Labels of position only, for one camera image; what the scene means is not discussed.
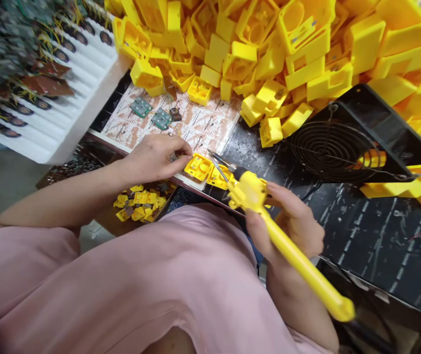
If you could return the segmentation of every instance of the left hand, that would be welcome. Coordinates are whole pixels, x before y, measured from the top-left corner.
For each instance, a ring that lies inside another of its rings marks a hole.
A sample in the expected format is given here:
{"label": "left hand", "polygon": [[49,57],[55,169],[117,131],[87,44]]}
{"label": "left hand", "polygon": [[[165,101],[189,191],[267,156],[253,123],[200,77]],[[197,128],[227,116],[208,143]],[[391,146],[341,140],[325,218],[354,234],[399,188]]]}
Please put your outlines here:
{"label": "left hand", "polygon": [[[169,157],[175,153],[177,160]],[[168,134],[145,135],[120,163],[121,173],[136,184],[169,178],[181,172],[192,159],[192,148],[182,138]]]}

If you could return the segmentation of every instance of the black table surface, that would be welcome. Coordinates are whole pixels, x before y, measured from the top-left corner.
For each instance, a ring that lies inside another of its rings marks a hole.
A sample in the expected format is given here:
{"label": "black table surface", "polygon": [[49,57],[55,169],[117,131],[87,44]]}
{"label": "black table surface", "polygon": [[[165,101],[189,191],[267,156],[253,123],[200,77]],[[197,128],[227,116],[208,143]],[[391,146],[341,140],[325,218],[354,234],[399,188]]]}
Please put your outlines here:
{"label": "black table surface", "polygon": [[[222,156],[299,197],[318,181],[296,162],[288,142],[262,148],[259,125],[248,128],[241,118]],[[227,203],[226,191],[208,184],[204,193]],[[421,205],[417,200],[368,199],[359,186],[330,183],[306,203],[325,229],[323,257],[421,310]],[[273,207],[269,212],[275,217],[279,210]]]}

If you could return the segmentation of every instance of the yellow soldering iron handle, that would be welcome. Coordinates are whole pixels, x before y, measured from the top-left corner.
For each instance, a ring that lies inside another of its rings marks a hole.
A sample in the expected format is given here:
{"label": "yellow soldering iron handle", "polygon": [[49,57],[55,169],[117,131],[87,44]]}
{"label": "yellow soldering iron handle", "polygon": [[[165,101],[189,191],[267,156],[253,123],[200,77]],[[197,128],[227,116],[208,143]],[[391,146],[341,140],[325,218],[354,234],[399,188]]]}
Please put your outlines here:
{"label": "yellow soldering iron handle", "polygon": [[307,281],[318,298],[323,302],[332,317],[340,322],[348,322],[355,315],[353,302],[342,296],[338,290],[323,276],[313,263],[292,242],[285,232],[275,223],[271,215],[264,210],[257,210],[268,228],[269,237],[284,258]]}

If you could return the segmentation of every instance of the cooling fan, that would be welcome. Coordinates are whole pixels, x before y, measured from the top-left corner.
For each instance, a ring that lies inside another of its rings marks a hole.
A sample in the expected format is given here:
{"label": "cooling fan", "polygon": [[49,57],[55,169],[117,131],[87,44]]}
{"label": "cooling fan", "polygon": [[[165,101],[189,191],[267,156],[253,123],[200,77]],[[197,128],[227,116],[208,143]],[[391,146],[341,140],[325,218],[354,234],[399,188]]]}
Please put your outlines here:
{"label": "cooling fan", "polygon": [[421,137],[368,85],[351,88],[290,137],[297,160],[322,182],[409,182]]}

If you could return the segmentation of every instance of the woman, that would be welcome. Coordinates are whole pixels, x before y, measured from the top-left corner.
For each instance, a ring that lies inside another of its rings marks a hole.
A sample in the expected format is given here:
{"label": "woman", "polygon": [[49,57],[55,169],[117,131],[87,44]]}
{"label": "woman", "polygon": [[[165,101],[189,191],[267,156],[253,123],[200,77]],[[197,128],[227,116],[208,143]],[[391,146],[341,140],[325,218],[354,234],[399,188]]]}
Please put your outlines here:
{"label": "woman", "polygon": [[[175,152],[180,156],[170,162]],[[0,353],[330,353],[327,311],[271,243],[262,218],[247,228],[269,263],[267,290],[236,221],[211,204],[80,256],[75,236],[132,185],[183,170],[178,137],[146,136],[123,160],[37,191],[0,215]],[[268,183],[278,224],[307,257],[323,229],[287,189]]]}

